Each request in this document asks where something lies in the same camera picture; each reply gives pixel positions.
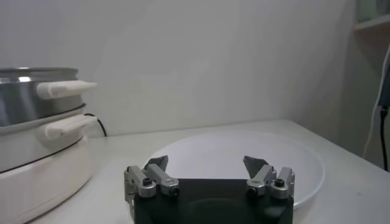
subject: white wall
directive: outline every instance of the white wall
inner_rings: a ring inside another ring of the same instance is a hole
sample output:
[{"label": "white wall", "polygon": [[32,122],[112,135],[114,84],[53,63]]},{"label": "white wall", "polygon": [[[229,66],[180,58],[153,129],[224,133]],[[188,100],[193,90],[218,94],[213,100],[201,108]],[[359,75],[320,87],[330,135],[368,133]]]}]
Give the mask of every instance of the white wall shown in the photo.
[{"label": "white wall", "polygon": [[[341,147],[359,156],[363,154],[363,148],[370,126],[372,108],[378,96],[381,66],[384,58],[382,53],[386,51],[387,44],[390,42],[387,40],[381,43],[381,49],[378,51],[378,49],[372,49],[373,46],[378,44],[376,41],[377,38],[362,38],[361,35],[355,33],[350,36],[346,56],[346,73],[342,94],[338,142]],[[369,54],[366,51],[367,48],[372,50],[374,54]],[[383,167],[383,155],[381,153],[379,134],[379,114],[380,109],[377,107],[374,132],[366,159]],[[387,118],[385,125],[387,145],[390,142],[389,131],[390,122]]]},{"label": "white wall", "polygon": [[70,66],[111,135],[287,118],[336,140],[350,0],[2,0],[0,66]]}]

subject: screw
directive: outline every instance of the screw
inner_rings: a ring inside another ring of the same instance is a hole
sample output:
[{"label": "screw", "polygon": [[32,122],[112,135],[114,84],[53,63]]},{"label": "screw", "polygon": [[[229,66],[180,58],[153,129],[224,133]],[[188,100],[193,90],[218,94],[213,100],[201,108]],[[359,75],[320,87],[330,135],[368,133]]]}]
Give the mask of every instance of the screw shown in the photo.
[{"label": "screw", "polygon": [[178,187],[171,188],[169,190],[169,194],[171,194],[173,197],[177,197],[180,194],[180,189]]},{"label": "screw", "polygon": [[275,187],[284,187],[285,186],[285,181],[282,179],[276,179],[275,181]]},{"label": "screw", "polygon": [[250,198],[257,197],[257,190],[253,187],[248,188],[248,191],[246,192],[246,195]]},{"label": "screw", "polygon": [[149,177],[144,178],[144,179],[142,180],[142,185],[143,185],[143,186],[149,186],[149,185],[151,185],[152,183],[153,183],[153,181],[152,181]]}]

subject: shelf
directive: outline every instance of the shelf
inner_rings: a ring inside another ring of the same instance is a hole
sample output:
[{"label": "shelf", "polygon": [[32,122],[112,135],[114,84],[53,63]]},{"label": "shelf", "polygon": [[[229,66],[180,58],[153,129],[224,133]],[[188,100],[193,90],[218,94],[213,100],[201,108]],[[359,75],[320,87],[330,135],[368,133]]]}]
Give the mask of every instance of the shelf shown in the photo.
[{"label": "shelf", "polygon": [[376,19],[355,25],[356,31],[372,30],[372,29],[388,29],[390,27],[390,15],[381,16]]}]

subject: white handle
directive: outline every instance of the white handle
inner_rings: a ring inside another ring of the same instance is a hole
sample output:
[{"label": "white handle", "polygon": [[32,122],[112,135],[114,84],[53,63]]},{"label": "white handle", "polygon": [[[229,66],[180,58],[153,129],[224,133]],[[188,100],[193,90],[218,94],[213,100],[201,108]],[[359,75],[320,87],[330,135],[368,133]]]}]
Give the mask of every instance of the white handle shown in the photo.
[{"label": "white handle", "polygon": [[84,126],[93,123],[96,120],[97,120],[96,117],[85,116],[80,114],[59,121],[55,121],[46,125],[42,125],[38,129],[38,131],[41,138],[47,140],[53,140],[67,133],[80,130]]},{"label": "white handle", "polygon": [[97,83],[81,80],[62,82],[43,82],[37,86],[37,93],[42,99],[55,99],[67,96],[80,95],[88,89],[97,86]]}]

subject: black cable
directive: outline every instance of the black cable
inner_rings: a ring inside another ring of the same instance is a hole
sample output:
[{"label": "black cable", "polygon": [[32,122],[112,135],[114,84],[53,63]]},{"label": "black cable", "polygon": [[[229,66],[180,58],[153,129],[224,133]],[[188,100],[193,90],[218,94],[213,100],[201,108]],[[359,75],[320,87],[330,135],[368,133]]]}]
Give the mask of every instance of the black cable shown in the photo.
[{"label": "black cable", "polygon": [[389,171],[388,153],[386,150],[386,142],[385,142],[385,119],[388,113],[389,113],[389,108],[383,106],[382,110],[380,111],[380,142],[382,144],[383,167],[385,168],[385,171]]},{"label": "black cable", "polygon": [[[90,113],[86,113],[86,114],[84,114],[84,115],[86,115],[86,116],[91,116],[91,117],[96,117],[94,114],[90,114]],[[105,131],[105,127],[104,127],[103,123],[100,121],[99,118],[96,118],[96,119],[97,119],[97,121],[99,122],[100,127],[102,128],[104,137],[107,137],[107,132]]]}]

